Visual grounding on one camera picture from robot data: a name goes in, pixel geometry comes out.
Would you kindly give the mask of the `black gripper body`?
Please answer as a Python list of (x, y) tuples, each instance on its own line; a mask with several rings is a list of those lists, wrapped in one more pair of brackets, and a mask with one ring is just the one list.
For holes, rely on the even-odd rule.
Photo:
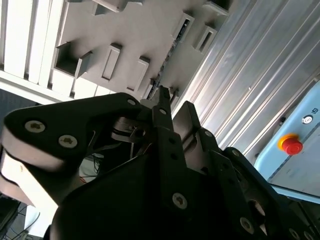
[(215, 180), (174, 153), (143, 156), (71, 193), (52, 240), (237, 240), (240, 221)]

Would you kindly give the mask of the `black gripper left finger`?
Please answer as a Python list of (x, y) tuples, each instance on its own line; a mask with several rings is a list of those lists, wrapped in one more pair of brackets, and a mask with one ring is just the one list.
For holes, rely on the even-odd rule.
[(4, 119), (1, 173), (41, 212), (139, 157), (176, 154), (170, 93), (161, 86), (152, 107), (127, 93), (15, 110)]

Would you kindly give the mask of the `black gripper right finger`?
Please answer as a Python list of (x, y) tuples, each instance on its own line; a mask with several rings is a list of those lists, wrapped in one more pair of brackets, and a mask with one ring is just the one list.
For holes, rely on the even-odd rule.
[(195, 106), (186, 101), (173, 119), (187, 167), (210, 186), (208, 214), (220, 240), (317, 240), (320, 230), (302, 220), (235, 148), (220, 149), (215, 136), (200, 125)]

